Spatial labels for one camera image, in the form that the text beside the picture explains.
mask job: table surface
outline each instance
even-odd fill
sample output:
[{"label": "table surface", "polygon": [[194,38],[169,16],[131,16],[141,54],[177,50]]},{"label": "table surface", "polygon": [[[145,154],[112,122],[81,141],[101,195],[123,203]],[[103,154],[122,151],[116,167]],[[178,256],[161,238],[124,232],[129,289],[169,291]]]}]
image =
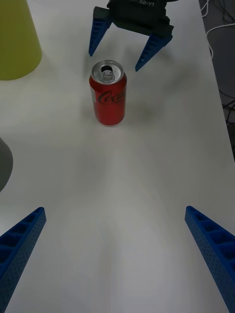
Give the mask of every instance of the table surface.
[{"label": "table surface", "polygon": [[[38,206],[47,223],[7,313],[224,313],[184,222],[193,205],[235,234],[235,166],[197,0],[167,5],[173,40],[143,69],[147,37],[114,25],[88,56],[95,5],[31,0],[44,52],[0,82],[0,135],[14,157],[0,233]],[[101,59],[128,77],[126,117],[94,117]]]}]

